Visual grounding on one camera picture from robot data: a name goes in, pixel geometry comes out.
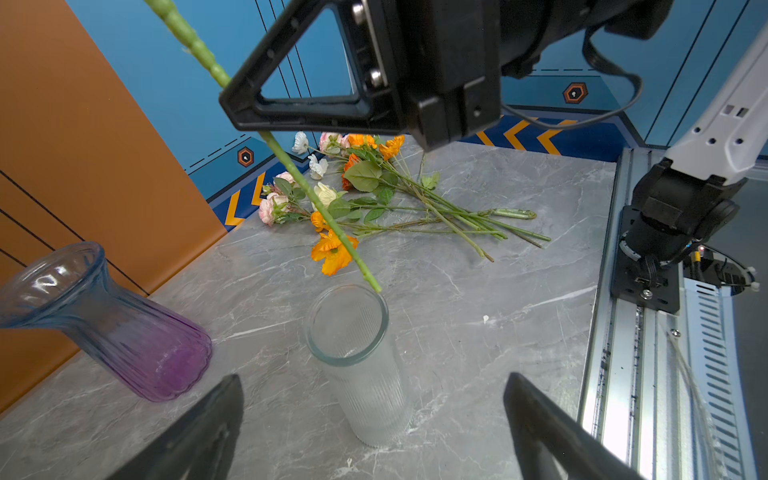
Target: screw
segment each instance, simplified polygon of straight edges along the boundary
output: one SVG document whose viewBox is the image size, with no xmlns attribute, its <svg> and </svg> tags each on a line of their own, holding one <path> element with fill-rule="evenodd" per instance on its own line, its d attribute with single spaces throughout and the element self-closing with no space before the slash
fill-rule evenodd
<svg viewBox="0 0 768 480">
<path fill-rule="evenodd" d="M 352 17 L 355 19 L 357 25 L 366 23 L 366 10 L 362 6 L 362 3 L 352 5 Z"/>
<path fill-rule="evenodd" d="M 384 83 L 384 79 L 382 78 L 382 72 L 379 71 L 378 68 L 373 68 L 369 72 L 369 76 L 371 79 L 371 85 L 373 85 L 374 88 L 381 87 Z"/>
</svg>

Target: glass vase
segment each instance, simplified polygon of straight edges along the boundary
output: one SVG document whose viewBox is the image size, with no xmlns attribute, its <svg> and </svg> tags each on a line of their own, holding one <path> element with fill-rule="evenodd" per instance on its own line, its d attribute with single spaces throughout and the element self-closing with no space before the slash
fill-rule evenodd
<svg viewBox="0 0 768 480">
<path fill-rule="evenodd" d="M 357 438 L 372 447 L 396 442 L 413 404 L 384 299 L 358 285 L 326 290 L 310 309 L 305 335 Z"/>
<path fill-rule="evenodd" d="M 152 402 L 189 390 L 212 351 L 198 325 L 118 286 L 93 242 L 56 250 L 11 279 L 0 290 L 0 328 L 60 330 Z"/>
</svg>

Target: artificial flower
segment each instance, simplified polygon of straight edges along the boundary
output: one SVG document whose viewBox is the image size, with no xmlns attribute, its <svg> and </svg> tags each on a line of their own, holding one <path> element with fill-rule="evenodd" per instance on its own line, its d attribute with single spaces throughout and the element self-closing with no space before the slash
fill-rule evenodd
<svg viewBox="0 0 768 480">
<path fill-rule="evenodd" d="M 357 155 L 349 154 L 349 159 L 344 164 L 344 171 L 346 172 L 347 170 L 349 170 L 351 168 L 351 166 L 353 166 L 354 164 L 356 164 L 359 161 L 360 161 L 360 159 L 357 157 Z M 341 176 L 341 187 L 344 190 L 346 190 L 346 191 L 352 190 L 352 182 L 350 182 L 349 180 L 344 178 L 343 175 Z"/>
<path fill-rule="evenodd" d="M 318 161 L 315 154 L 311 154 L 307 158 L 310 159 L 310 177 L 312 177 L 313 180 L 322 180 L 323 175 L 325 175 L 326 170 L 328 170 L 328 160 L 321 158 Z"/>
<path fill-rule="evenodd" d="M 288 172 L 283 172 L 280 175 L 276 176 L 275 178 L 282 178 L 283 180 L 287 180 L 291 184 L 296 183 L 296 180 L 293 179 L 293 175 L 291 175 Z"/>
<path fill-rule="evenodd" d="M 387 140 L 384 145 L 379 145 L 379 152 L 381 152 L 384 160 L 389 160 L 390 158 L 400 153 L 400 148 L 405 142 L 406 136 L 398 135 L 392 140 Z"/>
<path fill-rule="evenodd" d="M 326 219 L 323 218 L 323 214 L 320 212 L 314 212 L 310 217 L 312 225 L 315 226 L 315 231 L 322 232 L 323 230 L 330 230 Z"/>
<path fill-rule="evenodd" d="M 341 197 L 346 192 L 337 192 L 336 190 L 332 189 L 328 185 L 325 185 L 323 182 L 317 182 L 317 185 L 315 185 L 315 193 L 320 198 L 320 203 L 322 203 L 325 207 L 328 207 L 331 202 L 333 202 L 335 199 Z M 312 208 L 317 211 L 317 207 L 315 207 L 315 204 L 312 204 Z"/>
<path fill-rule="evenodd" d="M 350 237 L 349 241 L 352 242 L 352 246 L 357 248 L 358 241 L 355 237 Z M 349 265 L 352 261 L 352 255 L 346 251 L 346 248 L 341 244 L 341 240 L 331 230 L 327 235 L 320 234 L 320 241 L 312 249 L 312 260 L 319 262 L 325 260 L 323 264 L 323 273 L 328 276 L 335 275 L 336 272 Z"/>
<path fill-rule="evenodd" d="M 270 227 L 275 224 L 275 203 L 273 202 L 272 198 L 267 197 L 266 200 L 261 202 L 261 205 L 259 206 L 259 218 L 261 221 L 269 225 Z"/>
<path fill-rule="evenodd" d="M 266 196 L 267 200 L 272 200 L 275 205 L 282 205 L 288 203 L 288 197 L 285 195 L 280 195 L 276 192 L 272 192 L 271 194 Z"/>
<path fill-rule="evenodd" d="M 320 135 L 320 151 L 324 154 L 328 153 L 328 147 L 336 142 L 336 139 L 339 137 L 339 134 L 335 134 L 332 131 L 324 131 L 322 135 Z"/>
<path fill-rule="evenodd" d="M 373 140 L 370 135 L 363 134 L 349 134 L 347 135 L 350 147 L 362 147 L 363 145 L 369 145 L 371 148 L 377 148 L 379 145 Z"/>
<path fill-rule="evenodd" d="M 305 154 L 310 149 L 310 140 L 302 131 L 297 131 L 293 138 L 293 148 L 291 150 L 296 155 Z"/>
</svg>

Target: purple glass vase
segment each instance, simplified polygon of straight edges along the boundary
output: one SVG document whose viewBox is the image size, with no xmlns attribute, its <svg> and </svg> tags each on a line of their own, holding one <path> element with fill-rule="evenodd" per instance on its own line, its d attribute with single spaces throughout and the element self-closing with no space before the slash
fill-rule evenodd
<svg viewBox="0 0 768 480">
<path fill-rule="evenodd" d="M 0 328 L 60 330 L 152 402 L 189 390 L 212 351 L 198 325 L 118 286 L 94 242 L 56 250 L 13 277 L 0 290 Z"/>
</svg>

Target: gray marble surface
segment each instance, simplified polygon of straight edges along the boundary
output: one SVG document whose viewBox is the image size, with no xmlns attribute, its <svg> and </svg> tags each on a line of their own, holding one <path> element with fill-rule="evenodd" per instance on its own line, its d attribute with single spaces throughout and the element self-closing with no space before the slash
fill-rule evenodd
<svg viewBox="0 0 768 480">
<path fill-rule="evenodd" d="M 417 170 L 418 148 L 403 151 Z M 311 300 L 361 283 L 359 271 L 325 277 L 310 258 L 309 224 L 268 228 L 254 215 L 153 295 L 214 339 L 202 380 L 150 403 L 79 354 L 0 419 L 0 478 L 105 478 L 232 372 L 246 403 L 232 480 L 520 478 L 502 391 L 519 371 L 576 415 L 614 165 L 461 143 L 426 165 L 442 172 L 450 200 L 535 210 L 536 220 L 512 222 L 553 241 L 539 250 L 479 238 L 495 263 L 455 235 L 360 244 L 415 392 L 401 443 L 357 440 L 301 334 Z"/>
</svg>

